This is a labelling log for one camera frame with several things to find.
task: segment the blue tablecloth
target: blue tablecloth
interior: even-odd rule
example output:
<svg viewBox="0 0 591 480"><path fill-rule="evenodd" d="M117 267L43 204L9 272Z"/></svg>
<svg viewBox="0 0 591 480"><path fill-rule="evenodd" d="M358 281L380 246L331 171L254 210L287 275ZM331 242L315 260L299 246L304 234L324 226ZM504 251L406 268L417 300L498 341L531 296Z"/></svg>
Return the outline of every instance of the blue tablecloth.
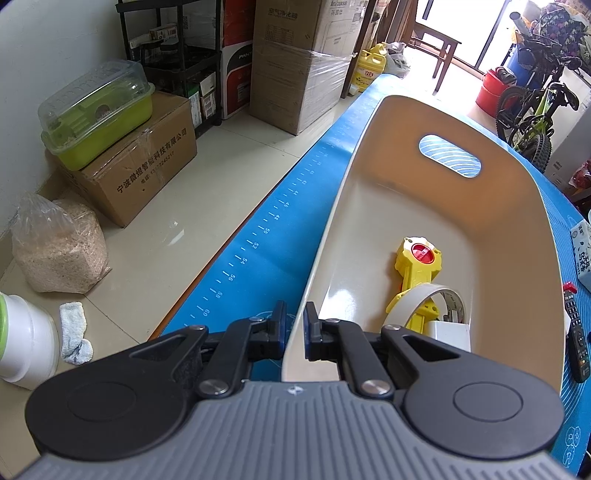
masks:
<svg viewBox="0 0 591 480"><path fill-rule="evenodd" d="M211 331L221 331L235 319L269 314L278 299L287 302L288 314L293 318L355 145L379 102L396 93L413 96L461 119L525 165L544 199L563 281L577 284L570 228L582 217L570 202L528 161L484 127L430 95L410 92L400 79L384 74L318 140L244 224L164 333L196 323L207 324ZM589 332L591 294L582 285L578 287L577 304L585 332ZM280 366L269 361L258 362L255 368L258 378L276 378ZM552 455L574 473L583 460L591 430L591 391L585 386L572 381L565 361L561 397L566 420Z"/></svg>

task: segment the remote control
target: remote control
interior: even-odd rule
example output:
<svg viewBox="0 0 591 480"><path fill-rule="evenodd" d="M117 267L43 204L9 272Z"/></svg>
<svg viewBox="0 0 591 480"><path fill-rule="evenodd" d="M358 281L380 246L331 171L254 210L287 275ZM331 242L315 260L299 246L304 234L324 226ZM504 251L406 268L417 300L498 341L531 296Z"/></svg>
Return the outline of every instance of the remote control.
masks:
<svg viewBox="0 0 591 480"><path fill-rule="evenodd" d="M570 317L569 337L567 347L569 350L570 371L574 381L583 383L589 378L591 368L589 366L589 352L587 351L587 340L585 332L579 317L577 303L574 300L574 294L577 288L572 282L567 282L563 286L564 309Z"/></svg>

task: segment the red button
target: red button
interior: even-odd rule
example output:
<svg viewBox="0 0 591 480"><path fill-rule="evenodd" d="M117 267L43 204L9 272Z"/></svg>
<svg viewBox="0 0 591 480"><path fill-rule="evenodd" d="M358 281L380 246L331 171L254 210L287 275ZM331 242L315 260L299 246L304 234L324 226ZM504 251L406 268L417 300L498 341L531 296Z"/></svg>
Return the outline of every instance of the red button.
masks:
<svg viewBox="0 0 591 480"><path fill-rule="evenodd" d="M571 281L568 281L564 285L562 285L563 291L569 291L571 293L577 293L577 287Z"/></svg>
<svg viewBox="0 0 591 480"><path fill-rule="evenodd" d="M413 253L414 258L419 260L421 263L433 263L435 260L435 255L433 255L431 249L425 245L414 244L411 247L411 252Z"/></svg>

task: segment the bicycle tire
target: bicycle tire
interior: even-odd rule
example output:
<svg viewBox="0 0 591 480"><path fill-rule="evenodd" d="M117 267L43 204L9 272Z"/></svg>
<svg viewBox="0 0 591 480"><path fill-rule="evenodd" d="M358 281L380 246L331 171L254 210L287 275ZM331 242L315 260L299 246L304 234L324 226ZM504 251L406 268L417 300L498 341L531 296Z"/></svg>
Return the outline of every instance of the bicycle tire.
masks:
<svg viewBox="0 0 591 480"><path fill-rule="evenodd" d="M499 97L499 101L496 104L496 117L495 117L495 124L496 124L496 136L499 137L503 142L508 143L507 136L505 134L505 127L501 123L501 113L506 108L506 103L515 97L518 98L518 102L523 104L523 100L530 94L530 91L525 87L509 87Z"/></svg>
<svg viewBox="0 0 591 480"><path fill-rule="evenodd" d="M550 155L552 155L552 142L546 134L534 135L521 153L521 156L529 160L541 173L545 172Z"/></svg>

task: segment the clear plastic lid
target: clear plastic lid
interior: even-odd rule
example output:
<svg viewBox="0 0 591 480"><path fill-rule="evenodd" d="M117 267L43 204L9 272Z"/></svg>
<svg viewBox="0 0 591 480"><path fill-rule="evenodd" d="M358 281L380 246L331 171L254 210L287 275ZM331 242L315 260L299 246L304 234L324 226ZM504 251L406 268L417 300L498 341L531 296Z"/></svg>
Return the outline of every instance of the clear plastic lid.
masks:
<svg viewBox="0 0 591 480"><path fill-rule="evenodd" d="M51 151L63 151L153 91L140 63L107 61L39 106L41 137Z"/></svg>

